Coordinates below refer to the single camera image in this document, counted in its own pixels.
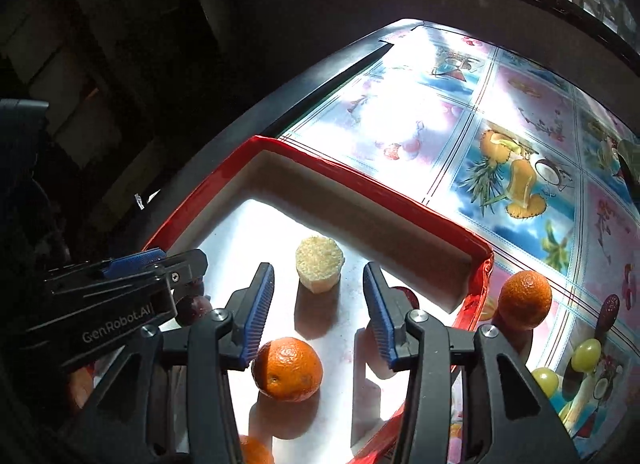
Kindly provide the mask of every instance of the fruit pattern tablecloth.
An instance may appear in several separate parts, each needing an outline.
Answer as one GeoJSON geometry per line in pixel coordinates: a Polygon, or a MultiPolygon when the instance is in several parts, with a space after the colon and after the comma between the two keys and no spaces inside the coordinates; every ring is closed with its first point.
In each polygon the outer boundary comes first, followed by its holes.
{"type": "MultiPolygon", "coordinates": [[[[619,298],[596,369],[600,389],[570,431],[580,454],[591,454],[640,388],[640,217],[616,150],[638,138],[576,86],[462,32],[425,24],[394,43],[281,139],[487,239],[496,263],[485,317],[509,275],[544,274],[554,302],[534,330],[530,370],[551,368],[562,383],[604,300],[619,298]]],[[[571,400],[563,390],[551,398],[558,412],[571,400]]],[[[452,399],[449,460],[458,462],[459,382],[452,399]]]]}

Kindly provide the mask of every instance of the silver bolt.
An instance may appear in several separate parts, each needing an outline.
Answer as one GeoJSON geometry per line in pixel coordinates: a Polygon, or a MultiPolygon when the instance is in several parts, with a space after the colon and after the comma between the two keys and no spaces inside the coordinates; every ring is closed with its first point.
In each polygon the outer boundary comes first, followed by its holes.
{"type": "Polygon", "coordinates": [[[423,323],[429,319],[429,315],[421,309],[413,309],[409,313],[409,317],[414,320],[416,323],[423,323]]]}
{"type": "Polygon", "coordinates": [[[211,311],[213,321],[224,321],[229,317],[229,311],[226,309],[213,309],[211,311]]]}
{"type": "Polygon", "coordinates": [[[495,338],[498,335],[498,327],[495,325],[489,325],[489,323],[485,323],[480,327],[480,332],[485,338],[495,338]]]}
{"type": "Polygon", "coordinates": [[[143,338],[152,338],[153,336],[158,334],[158,327],[156,327],[155,325],[142,325],[140,333],[142,334],[143,338]]]}

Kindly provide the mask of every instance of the dark wall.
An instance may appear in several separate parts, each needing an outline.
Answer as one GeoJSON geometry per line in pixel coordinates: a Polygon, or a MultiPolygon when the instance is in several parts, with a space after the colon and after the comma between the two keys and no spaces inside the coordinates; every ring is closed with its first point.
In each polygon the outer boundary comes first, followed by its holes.
{"type": "Polygon", "coordinates": [[[384,25],[418,18],[541,63],[640,132],[640,78],[587,34],[520,0],[240,0],[239,11],[262,95],[384,25]]]}

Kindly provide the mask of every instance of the dark red grape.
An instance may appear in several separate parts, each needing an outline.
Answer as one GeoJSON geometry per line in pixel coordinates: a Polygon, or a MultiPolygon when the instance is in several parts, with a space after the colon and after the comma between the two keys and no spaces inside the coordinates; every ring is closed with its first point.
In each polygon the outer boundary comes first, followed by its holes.
{"type": "Polygon", "coordinates": [[[414,294],[414,291],[406,287],[401,287],[400,285],[392,288],[398,289],[404,292],[404,295],[407,296],[409,303],[411,304],[411,307],[413,307],[414,309],[420,308],[420,304],[418,303],[418,297],[414,294]]]}
{"type": "Polygon", "coordinates": [[[608,332],[616,322],[618,318],[618,311],[620,310],[620,298],[615,294],[610,294],[605,299],[598,315],[598,322],[596,323],[596,337],[608,332]]]}
{"type": "Polygon", "coordinates": [[[213,307],[204,296],[185,296],[175,304],[178,315],[175,320],[181,327],[193,325],[199,318],[211,312],[213,307]]]}

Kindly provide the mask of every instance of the white fruit piece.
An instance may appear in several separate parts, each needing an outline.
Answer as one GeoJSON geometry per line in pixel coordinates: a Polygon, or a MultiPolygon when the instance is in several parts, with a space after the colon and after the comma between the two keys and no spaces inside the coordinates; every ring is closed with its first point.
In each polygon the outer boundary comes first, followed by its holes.
{"type": "Polygon", "coordinates": [[[296,249],[300,283],[314,294],[327,292],[338,283],[343,264],[344,255],[331,238],[305,238],[296,249]]]}

